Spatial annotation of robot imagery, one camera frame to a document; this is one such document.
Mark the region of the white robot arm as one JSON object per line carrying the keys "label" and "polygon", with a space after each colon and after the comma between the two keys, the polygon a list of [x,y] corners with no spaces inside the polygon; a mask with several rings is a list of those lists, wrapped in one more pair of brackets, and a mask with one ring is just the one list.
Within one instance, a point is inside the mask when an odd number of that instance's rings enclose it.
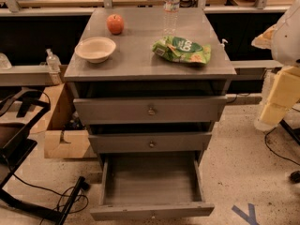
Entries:
{"label": "white robot arm", "polygon": [[275,128],[300,99],[300,0],[295,0],[276,24],[255,37],[251,45],[269,49],[282,65],[276,74],[265,76],[262,101],[254,127],[260,131]]}

